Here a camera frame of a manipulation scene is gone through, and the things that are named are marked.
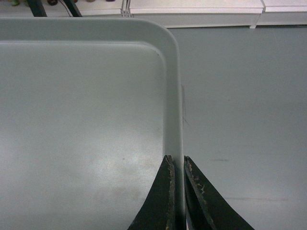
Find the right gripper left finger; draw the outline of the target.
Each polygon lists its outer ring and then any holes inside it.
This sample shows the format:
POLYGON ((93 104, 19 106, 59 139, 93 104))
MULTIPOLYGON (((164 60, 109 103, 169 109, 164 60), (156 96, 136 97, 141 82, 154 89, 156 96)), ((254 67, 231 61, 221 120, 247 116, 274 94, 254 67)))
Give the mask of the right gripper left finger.
POLYGON ((172 157, 165 155, 152 187, 129 230, 174 230, 175 168, 172 157))

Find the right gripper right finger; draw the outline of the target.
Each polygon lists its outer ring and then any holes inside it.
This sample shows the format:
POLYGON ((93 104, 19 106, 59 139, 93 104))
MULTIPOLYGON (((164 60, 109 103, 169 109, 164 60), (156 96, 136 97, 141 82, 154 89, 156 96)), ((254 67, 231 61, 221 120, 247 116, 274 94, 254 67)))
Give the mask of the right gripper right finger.
POLYGON ((195 162, 184 157, 187 223, 190 230, 252 230, 221 196, 195 162))

